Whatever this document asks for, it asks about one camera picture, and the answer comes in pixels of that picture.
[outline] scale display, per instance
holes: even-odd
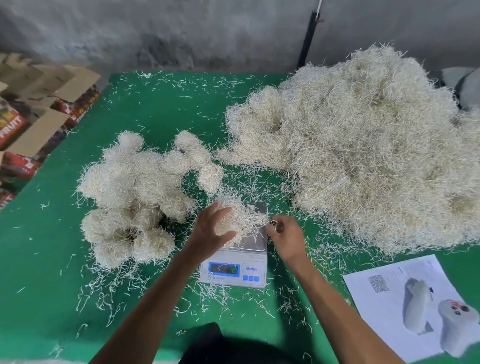
[[[217,276],[239,277],[240,264],[209,262],[208,271]]]

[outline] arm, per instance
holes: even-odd
[[[192,234],[183,249],[175,254],[167,269],[90,363],[153,362],[188,279],[201,262],[236,234],[234,231],[222,236],[215,234],[214,226],[231,210],[230,207],[217,210],[218,207],[219,202],[215,202],[198,214]]]
[[[312,304],[338,361],[341,364],[404,364],[308,259],[303,231],[296,220],[289,216],[275,216],[274,220],[278,225],[276,228],[267,225],[267,232]]]

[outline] digital scale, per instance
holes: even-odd
[[[255,210],[267,213],[265,205]],[[202,283],[265,288],[267,276],[267,232],[265,226],[243,238],[238,248],[220,248],[200,265]]]

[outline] qr code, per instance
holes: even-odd
[[[372,288],[375,290],[375,293],[389,291],[387,283],[381,275],[378,274],[376,276],[368,277],[368,280],[370,281]]]

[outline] hand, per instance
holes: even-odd
[[[273,217],[277,224],[265,226],[276,251],[285,264],[292,270],[296,265],[309,262],[305,251],[303,231],[292,216],[277,215]]]
[[[196,266],[210,258],[226,242],[237,235],[235,231],[227,231],[223,235],[215,234],[215,225],[232,210],[232,207],[219,210],[219,206],[220,201],[217,201],[200,211],[192,234],[181,251],[185,254],[186,259],[192,260]]]

